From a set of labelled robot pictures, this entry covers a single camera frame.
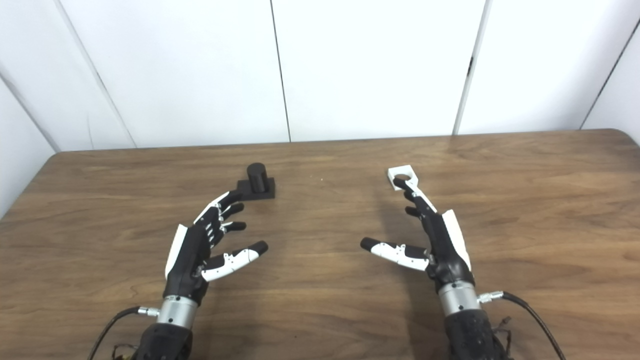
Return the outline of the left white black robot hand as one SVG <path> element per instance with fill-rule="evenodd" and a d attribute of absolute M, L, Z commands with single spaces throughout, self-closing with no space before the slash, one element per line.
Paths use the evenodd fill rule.
<path fill-rule="evenodd" d="M 242 212 L 242 194 L 227 191 L 204 207 L 192 224 L 178 225 L 164 270 L 166 285 L 157 323 L 191 330 L 210 282 L 231 275 L 259 259 L 269 246 L 258 241 L 231 252 L 212 255 L 224 236 L 247 224 L 227 219 Z"/>

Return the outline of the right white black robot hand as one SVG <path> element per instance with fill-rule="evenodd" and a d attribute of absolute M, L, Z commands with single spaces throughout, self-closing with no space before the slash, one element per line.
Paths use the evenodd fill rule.
<path fill-rule="evenodd" d="M 455 212 L 439 212 L 415 184 L 404 178 L 393 178 L 393 184 L 404 191 L 413 207 L 407 214 L 420 220 L 430 248 L 390 243 L 364 237 L 362 249 L 394 264 L 422 271 L 434 282 L 435 291 L 446 317 L 482 309 L 475 290 L 470 257 Z"/>

